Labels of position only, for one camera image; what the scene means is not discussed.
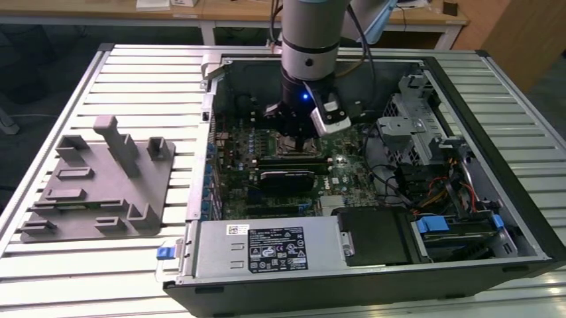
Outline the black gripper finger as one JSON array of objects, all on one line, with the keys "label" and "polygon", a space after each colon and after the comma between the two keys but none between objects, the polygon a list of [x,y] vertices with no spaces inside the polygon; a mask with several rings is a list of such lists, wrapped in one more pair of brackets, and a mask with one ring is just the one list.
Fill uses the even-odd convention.
[{"label": "black gripper finger", "polygon": [[262,119],[268,123],[268,126],[277,130],[280,135],[292,139],[294,151],[301,152],[305,139],[309,138],[304,116],[293,113],[282,102],[277,102],[265,107]]}]

